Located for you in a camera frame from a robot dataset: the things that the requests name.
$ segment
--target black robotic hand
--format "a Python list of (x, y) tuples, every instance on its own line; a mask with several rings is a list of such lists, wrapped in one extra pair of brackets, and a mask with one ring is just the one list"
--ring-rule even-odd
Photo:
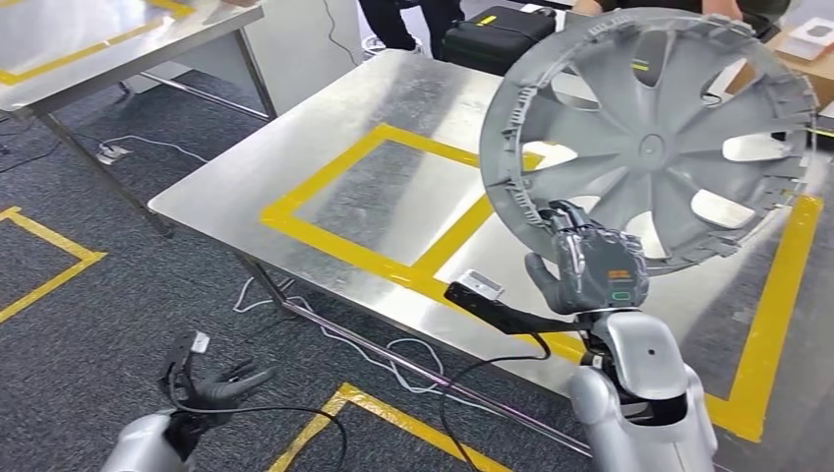
[(524, 265), (551, 310), (571, 315), (645, 301), (649, 278), (639, 239), (604, 227), (567, 201), (551, 202), (541, 214), (551, 224), (560, 277), (538, 254), (528, 254)]
[[(645, 301), (649, 279), (637, 238), (602, 226), (567, 201), (552, 202), (541, 213), (551, 223), (560, 277), (554, 277), (537, 254), (528, 254), (524, 264), (551, 310), (573, 315), (629, 309)], [(445, 296), (506, 334), (583, 331), (593, 326), (594, 317), (577, 317), (569, 323), (508, 307), (497, 300), (501, 290), (496, 286), (470, 270), (448, 286)]]
[[(194, 393), (181, 403), (183, 406), (200, 410), (239, 408), (252, 395), (256, 387), (275, 377), (275, 368), (250, 376), (257, 369), (250, 357), (224, 372), (209, 375), (195, 382)], [(212, 427), (228, 423), (229, 419), (231, 419), (231, 414), (213, 414), (207, 417)]]
[(192, 378), (192, 358), (203, 354), (209, 337), (198, 331), (179, 336), (165, 358), (157, 377), (159, 390), (176, 410), (165, 432), (167, 441), (186, 460), (206, 431), (229, 422), (253, 389), (275, 376), (275, 368), (250, 375), (257, 370), (249, 358), (231, 369)]

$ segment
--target yellow tape marking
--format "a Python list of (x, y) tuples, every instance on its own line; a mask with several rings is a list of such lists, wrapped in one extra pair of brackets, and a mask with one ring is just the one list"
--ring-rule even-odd
[[(298, 219), (292, 214), (301, 204), (385, 141), (422, 150), (472, 167), (478, 166), (478, 156), (472, 152), (444, 145), (394, 128), (391, 125), (381, 124), (310, 178), (264, 208), (261, 213), (261, 223), (337, 259), (421, 293), (438, 303), (471, 317), (470, 313), (460, 309), (444, 297), (447, 284), (435, 279), (434, 275), (440, 266), (445, 263), (445, 260), (457, 252), (463, 243), (492, 214), (492, 208), (489, 206), (486, 196), (478, 200), (412, 266), (393, 261), (368, 248), (325, 231), (312, 223)], [(541, 156), (535, 154), (525, 154), (524, 167), (533, 168), (541, 159)], [(521, 335), (518, 337), (537, 345), (530, 336)], [(557, 355), (571, 362), (579, 362), (585, 352), (582, 342), (569, 334), (557, 332), (545, 334), (542, 337)]]
[(59, 273), (58, 275), (52, 277), (50, 280), (47, 280), (45, 283), (35, 288), (33, 291), (31, 291), (29, 294), (25, 295), (21, 299), (12, 303), (3, 310), (0, 310), (0, 323), (3, 323), (6, 320), (10, 319), (20, 310), (36, 302), (47, 293), (56, 289), (62, 283), (78, 275), (79, 272), (97, 263), (101, 260), (101, 258), (107, 255), (107, 253), (97, 253), (90, 251), (89, 249), (83, 248), (77, 243), (70, 241), (69, 239), (61, 236), (55, 231), (52, 231), (51, 229), (47, 228), (46, 226), (43, 226), (37, 221), (34, 221), (21, 215), (20, 211), (21, 209), (18, 206), (12, 206), (3, 211), (0, 211), (0, 221), (7, 218), (12, 220), (13, 223), (17, 224), (29, 233), (39, 237), (40, 239), (52, 244), (53, 246), (59, 249), (66, 251), (67, 253), (70, 253), (71, 255), (78, 258), (79, 261), (67, 268), (66, 270), (64, 270), (63, 272)]
[[(261, 214), (261, 222), (339, 260), (419, 292), (459, 313), (471, 316), (446, 300), (444, 293), (447, 285), (435, 279), (434, 274), (492, 214), (486, 197), (478, 200), (411, 266), (392, 261), (292, 215), (301, 204), (384, 141), (394, 141), (456, 162), (477, 166), (475, 154), (383, 124), (298, 187), (265, 208)], [(540, 159), (541, 157), (538, 156), (525, 156), (525, 168), (535, 166)], [(775, 365), (781, 354), (781, 340), (784, 339), (786, 320), (791, 316), (796, 298), (795, 294), (791, 295), (791, 289), (799, 287), (802, 281), (804, 262), (812, 243), (819, 211), (808, 211), (808, 206), (818, 206), (821, 209), (822, 202), (810, 197), (797, 198), (780, 245), (780, 249), (782, 245), (792, 248), (789, 258), (794, 265), (784, 262), (786, 256), (780, 257), (780, 254), (784, 252), (777, 252), (762, 291), (762, 300), (779, 300), (779, 303), (770, 303), (768, 310), (765, 310), (762, 303), (759, 303), (745, 342), (738, 374), (734, 380), (733, 394), (728, 400), (711, 394), (706, 395), (707, 408), (712, 422), (749, 441), (759, 441), (761, 437), (764, 410), (773, 386)], [(519, 337), (534, 344), (529, 336)], [(549, 333), (542, 337), (555, 354), (571, 362), (578, 363), (585, 352), (582, 342), (568, 334)], [(762, 354), (767, 349), (772, 350), (769, 357)], [(761, 358), (771, 359), (772, 362), (761, 363), (756, 360)]]
[(828, 138), (834, 138), (834, 133), (831, 133), (830, 131), (812, 130), (811, 128), (808, 128), (808, 130), (812, 133), (816, 133), (817, 135), (827, 136)]
[(483, 25), (488, 25), (488, 24), (494, 22), (497, 19), (498, 19), (498, 17), (496, 17), (495, 15), (490, 15), (489, 17), (487, 17), (487, 18), (481, 20), (480, 22), (478, 22), (478, 26), (482, 27)]
[[(322, 407), (322, 410), (335, 416), (348, 402), (373, 413), (397, 428), (416, 436), (417, 438), (433, 445), (447, 454), (463, 460), (463, 456), (460, 455), (460, 451), (457, 450), (454, 442), (452, 442), (448, 436), (435, 430), (429, 425), (426, 425), (420, 420), (406, 415), (390, 405), (382, 403), (377, 398), (365, 393), (350, 383), (343, 383), (333, 397), (331, 397), (325, 406)], [(301, 448), (304, 447), (304, 444), (323, 430), (329, 423), (330, 420), (321, 415), (317, 415), (316, 418), (312, 419), (295, 438), (295, 440), (293, 440), (287, 450), (284, 451), (284, 453), (281, 454), (281, 456), (278, 457), (278, 459), (273, 463), (268, 472), (286, 471), (292, 463), (292, 460)], [(511, 472), (500, 463), (478, 452), (477, 450), (474, 450), (467, 445), (463, 448), (472, 458), (472, 461), (479, 470), (485, 472)]]
[[(12, 5), (14, 3), (18, 3), (19, 1), (20, 0), (11, 0), (11, 3), (0, 3), (0, 8)], [(185, 16), (190, 15), (194, 12), (194, 9), (192, 7), (189, 7), (187, 5), (180, 5), (179, 3), (176, 3), (176, 2), (171, 1), (171, 0), (145, 0), (145, 1), (148, 2), (152, 6), (159, 7), (159, 8), (164, 8), (164, 9), (168, 10), (170, 12), (170, 16), (175, 18), (175, 19), (185, 17)], [(121, 42), (125, 42), (128, 39), (134, 38), (134, 37), (136, 37), (140, 34), (144, 34), (144, 33), (148, 32), (148, 31), (151, 31), (151, 30), (155, 30), (155, 29), (161, 27), (163, 24), (164, 24), (163, 18), (157, 17), (157, 18), (151, 20), (150, 22), (148, 22), (147, 24), (142, 25), (138, 28), (131, 29), (130, 31), (119, 34), (116, 37), (104, 40), (104, 41), (102, 41), (98, 44), (94, 44), (90, 47), (87, 47), (87, 48), (82, 49), (80, 51), (74, 52), (72, 54), (68, 54), (66, 56), (60, 57), (58, 59), (55, 59), (54, 61), (50, 61), (50, 62), (47, 62), (45, 64), (41, 64), (40, 66), (37, 66), (33, 69), (22, 72), (20, 74), (13, 74), (13, 73), (8, 72), (8, 71), (0, 70), (0, 84), (5, 84), (7, 86), (13, 86), (13, 85), (19, 84), (23, 81), (31, 79), (32, 77), (39, 76), (40, 74), (47, 73), (47, 72), (55, 70), (55, 69), (57, 69), (61, 66), (65, 66), (65, 65), (67, 65), (71, 62), (75, 62), (79, 59), (90, 56), (90, 55), (92, 55), (92, 54), (94, 54), (98, 51), (101, 51), (103, 49), (106, 49), (110, 46), (114, 46), (114, 45), (119, 44)]]
[(173, 0), (145, 0), (154, 7), (164, 8), (171, 12), (171, 16), (180, 19), (194, 13), (194, 9), (188, 5), (182, 5)]
[[(729, 402), (728, 419), (739, 423), (734, 431), (746, 440), (759, 442), (770, 392), (776, 379), (785, 333), (800, 291), (805, 263), (824, 203), (799, 196), (773, 258), (756, 314), (742, 352)], [(742, 418), (758, 421), (741, 421)]]

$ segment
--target gray carpet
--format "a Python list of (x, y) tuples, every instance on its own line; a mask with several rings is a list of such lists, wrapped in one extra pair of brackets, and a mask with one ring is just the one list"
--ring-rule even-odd
[[(183, 81), (254, 106), (233, 86), (199, 73)], [(212, 158), (262, 124), (168, 88), (125, 97), (105, 90), (64, 110), (69, 128), (96, 139), (126, 134), (168, 141)], [(20, 129), (0, 123), (0, 134)], [(90, 147), (94, 140), (82, 138)], [(55, 143), (40, 125), (0, 137), (8, 152), (0, 169), (41, 155)], [(198, 168), (173, 149), (137, 142), (114, 172), (143, 199)], [(317, 407), (342, 383), (351, 383), (440, 430), (438, 398), (401, 389), (393, 377), (362, 361), (348, 346), (321, 336), (304, 321), (289, 320), (270, 306), (245, 315), (231, 311), (247, 276), (225, 250), (178, 230), (166, 240), (111, 193), (61, 146), (48, 157), (0, 173), (0, 209), (22, 214), (78, 244), (108, 253), (39, 301), (0, 324), (0, 470), (97, 470), (120, 429), (166, 407), (153, 381), (172, 337), (190, 328), (212, 336), (197, 367), (226, 366), (247, 355), (279, 376), (250, 401)], [(0, 306), (63, 270), (73, 259), (9, 221), (0, 223)], [(366, 336), (386, 343), (404, 334), (301, 286), (293, 289), (313, 307)], [(249, 300), (264, 293), (254, 289)], [(427, 366), (431, 358), (413, 346), (401, 351)], [(449, 372), (469, 361), (441, 353)], [(466, 384), (547, 423), (579, 436), (564, 399), (505, 379), (496, 370)], [(355, 406), (339, 415), (350, 437), (346, 470), (466, 470), (445, 452), (417, 440)], [(239, 415), (208, 433), (196, 453), (199, 470), (263, 471), (287, 448), (311, 416), (305, 413)], [(589, 471), (589, 462), (512, 422), (452, 404), (449, 419), (460, 438), (515, 471)], [(332, 470), (338, 434), (328, 426), (289, 470)]]

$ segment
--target hubcap center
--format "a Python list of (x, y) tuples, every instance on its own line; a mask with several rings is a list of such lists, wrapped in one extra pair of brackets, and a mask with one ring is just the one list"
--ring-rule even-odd
[(658, 135), (647, 135), (643, 138), (638, 152), (646, 169), (659, 169), (666, 162), (666, 142)]

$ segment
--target wire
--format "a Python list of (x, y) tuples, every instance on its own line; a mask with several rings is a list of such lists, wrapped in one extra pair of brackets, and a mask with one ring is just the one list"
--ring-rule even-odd
[(459, 374), (451, 378), (448, 381), (448, 384), (444, 386), (444, 394), (443, 396), (441, 396), (441, 423), (443, 423), (448, 437), (451, 439), (454, 445), (457, 446), (457, 450), (460, 451), (460, 454), (463, 456), (464, 460), (466, 460), (466, 464), (469, 465), (469, 469), (471, 469), (472, 472), (479, 472), (479, 470), (475, 466), (475, 463), (472, 461), (472, 458), (469, 457), (469, 454), (466, 452), (466, 449), (463, 448), (463, 444), (460, 443), (460, 440), (454, 435), (454, 433), (448, 425), (448, 420), (446, 418), (446, 399), (449, 397), (448, 393), (451, 391), (452, 386), (460, 382), (460, 380), (463, 379), (464, 376), (474, 371), (475, 369), (481, 368), (483, 366), (502, 361), (544, 361), (550, 358), (550, 346), (548, 346), (545, 340), (542, 339), (542, 336), (535, 332), (530, 333), (530, 335), (533, 336), (533, 339), (535, 339), (539, 343), (539, 345), (542, 346), (542, 350), (544, 350), (544, 354), (542, 356), (506, 356), (479, 361), (467, 367), (466, 369), (460, 371)]
[(5, 173), (5, 172), (8, 172), (8, 171), (10, 171), (10, 170), (12, 170), (12, 169), (16, 169), (16, 168), (18, 168), (18, 167), (20, 167), (20, 166), (22, 166), (22, 165), (26, 165), (26, 164), (29, 164), (29, 163), (31, 163), (31, 162), (35, 162), (36, 160), (40, 160), (40, 159), (43, 159), (43, 158), (45, 158), (45, 157), (49, 157), (49, 156), (50, 156), (50, 155), (52, 155), (52, 153), (53, 153), (53, 152), (55, 152), (55, 150), (57, 150), (60, 146), (61, 146), (61, 142), (60, 142), (60, 141), (57, 141), (57, 142), (55, 142), (55, 146), (53, 146), (53, 147), (52, 147), (49, 151), (47, 151), (46, 153), (41, 154), (41, 155), (39, 155), (39, 156), (37, 156), (37, 157), (33, 157), (33, 158), (31, 158), (31, 159), (22, 160), (22, 161), (20, 161), (20, 162), (18, 162), (18, 163), (16, 163), (16, 164), (12, 164), (12, 165), (10, 165), (10, 166), (8, 166), (8, 167), (6, 167), (6, 168), (0, 169), (0, 174), (3, 174), (3, 173)]
[(75, 136), (76, 138), (87, 138), (88, 140), (95, 141), (95, 143), (100, 146), (103, 144), (103, 141), (99, 138), (90, 135), (85, 135), (84, 133), (79, 133), (77, 131), (73, 132), (73, 136)]
[(243, 298), (246, 296), (246, 292), (249, 291), (249, 286), (252, 285), (253, 280), (255, 280), (255, 277), (249, 277), (246, 283), (243, 284), (243, 288), (240, 289), (240, 295), (237, 297), (237, 303), (235, 303), (235, 306), (232, 307), (232, 311), (234, 311), (235, 313), (246, 313), (252, 310), (253, 308), (272, 303), (271, 299), (262, 300), (260, 302), (255, 302), (246, 308), (240, 308), (240, 305), (243, 303)]
[(722, 98), (721, 96), (716, 95), (715, 93), (712, 93), (710, 91), (705, 92), (704, 95), (701, 96), (701, 99), (704, 99), (704, 98), (712, 98), (712, 101), (706, 103), (706, 106), (720, 105), (721, 103), (724, 102), (724, 98)]
[(322, 0), (322, 3), (325, 4), (325, 12), (328, 14), (328, 18), (330, 19), (330, 31), (328, 32), (328, 39), (330, 40), (330, 42), (340, 47), (344, 52), (347, 53), (347, 56), (350, 57), (350, 62), (352, 62), (354, 66), (359, 67), (359, 63), (357, 63), (356, 59), (353, 58), (353, 53), (350, 52), (350, 49), (346, 48), (344, 44), (338, 42), (333, 38), (333, 33), (336, 31), (336, 20), (333, 17), (333, 13), (330, 12), (330, 3), (328, 3), (328, 0)]
[(0, 138), (7, 138), (7, 137), (10, 137), (10, 136), (21, 135), (21, 134), (25, 133), (26, 131), (30, 130), (32, 126), (34, 126), (34, 121), (35, 120), (29, 121), (29, 124), (25, 128), (23, 128), (22, 130), (18, 130), (14, 133), (0, 133)]
[[(94, 138), (89, 137), (89, 136), (85, 136), (85, 138), (89, 138), (91, 140), (94, 140)], [(189, 152), (187, 150), (184, 150), (183, 148), (181, 148), (177, 145), (173, 145), (171, 143), (163, 143), (161, 141), (149, 140), (147, 138), (143, 138), (141, 136), (136, 136), (136, 135), (120, 136), (119, 138), (112, 138), (112, 139), (109, 139), (109, 140), (101, 141), (99, 143), (102, 146), (107, 146), (110, 143), (116, 143), (118, 141), (124, 141), (124, 140), (138, 140), (138, 141), (142, 141), (143, 143), (148, 143), (148, 144), (151, 144), (151, 145), (158, 145), (158, 146), (165, 146), (165, 147), (168, 147), (168, 148), (175, 148), (175, 149), (179, 150), (180, 152), (182, 152), (183, 154), (190, 155), (194, 159), (197, 159), (202, 163), (209, 163), (207, 160), (203, 159), (202, 157), (194, 154), (193, 152)]]
[[(243, 299), (244, 299), (244, 297), (246, 297), (246, 292), (249, 290), (249, 287), (252, 284), (253, 280), (255, 280), (255, 277), (249, 277), (249, 279), (246, 281), (246, 283), (243, 284), (243, 287), (241, 288), (241, 291), (240, 291), (240, 295), (238, 295), (238, 298), (237, 298), (237, 303), (235, 303), (235, 306), (232, 307), (232, 310), (235, 313), (246, 313), (246, 312), (252, 310), (253, 308), (260, 307), (261, 305), (265, 305), (265, 304), (268, 304), (268, 303), (272, 303), (272, 300), (263, 300), (263, 301), (260, 301), (260, 302), (253, 303), (252, 305), (249, 305), (246, 308), (241, 308), (240, 307), (241, 304), (243, 304)], [(315, 310), (313, 310), (313, 308), (310, 306), (310, 304), (307, 302), (307, 300), (304, 299), (304, 297), (289, 297), (287, 299), (287, 301), (297, 303), (311, 313), (316, 312)], [(321, 330), (322, 330), (322, 334), (325, 337), (328, 337), (330, 339), (334, 339), (336, 341), (343, 342), (343, 343), (349, 345), (350, 347), (355, 349), (356, 352), (358, 352), (359, 355), (362, 356), (362, 358), (365, 359), (367, 362), (369, 362), (369, 363), (371, 363), (371, 364), (373, 364), (373, 365), (375, 365), (375, 366), (377, 366), (381, 369), (385, 369), (386, 371), (389, 371), (390, 373), (392, 373), (396, 377), (396, 381), (399, 383), (399, 385), (402, 386), (403, 388), (405, 388), (406, 390), (408, 390), (409, 392), (417, 393), (417, 394), (431, 393), (433, 395), (443, 395), (442, 391), (437, 390), (437, 388), (439, 387), (439, 385), (437, 383), (432, 383), (431, 385), (425, 386), (425, 387), (414, 386), (414, 385), (410, 384), (405, 379), (405, 377), (402, 376), (402, 374), (399, 372), (399, 369), (396, 367), (396, 364), (394, 364), (393, 362), (388, 361), (388, 364), (384, 364), (382, 362), (375, 361), (375, 360), (371, 359), (371, 357), (368, 356), (368, 353), (366, 353), (361, 347), (359, 347), (359, 345), (357, 345), (353, 341), (351, 341), (349, 339), (345, 339), (341, 336), (337, 336), (337, 335), (333, 334), (332, 332), (328, 331), (323, 326), (321, 327)], [(413, 337), (404, 337), (404, 338), (401, 338), (401, 339), (395, 339), (395, 340), (389, 342), (386, 345), (386, 348), (391, 349), (393, 346), (395, 346), (397, 344), (400, 344), (400, 343), (403, 343), (403, 342), (415, 342), (415, 343), (420, 344), (423, 347), (425, 347), (426, 350), (429, 351), (429, 354), (432, 356), (432, 359), (435, 360), (435, 364), (437, 364), (437, 366), (438, 366), (437, 367), (438, 373), (440, 375), (444, 374), (445, 368), (444, 368), (443, 362), (441, 361), (440, 357), (438, 356), (438, 353), (435, 352), (435, 349), (431, 345), (429, 345), (427, 342), (425, 342), (421, 339), (416, 339), (416, 338), (413, 338)], [(473, 408), (478, 408), (479, 410), (486, 411), (487, 413), (492, 413), (494, 415), (498, 415), (498, 413), (490, 410), (489, 408), (486, 408), (483, 405), (479, 405), (477, 403), (472, 403), (470, 401), (464, 400), (463, 398), (460, 398), (460, 397), (457, 397), (457, 396), (454, 396), (454, 395), (450, 395), (449, 398), (453, 401), (456, 401), (456, 402), (460, 403), (460, 404), (463, 404), (463, 405), (466, 405), (466, 406), (471, 406)]]
[(317, 410), (316, 408), (304, 408), (301, 406), (250, 406), (247, 408), (232, 408), (224, 410), (203, 410), (199, 408), (190, 408), (180, 403), (177, 399), (173, 373), (168, 375), (168, 395), (171, 397), (171, 403), (178, 410), (187, 411), (189, 413), (197, 413), (200, 415), (236, 415), (238, 413), (254, 413), (258, 411), (305, 411), (307, 413), (315, 413), (317, 415), (324, 416), (325, 418), (333, 421), (341, 433), (341, 452), (339, 453), (339, 458), (336, 462), (336, 472), (340, 471), (344, 465), (344, 458), (345, 455), (347, 455), (347, 430), (335, 416), (327, 413), (326, 411)]

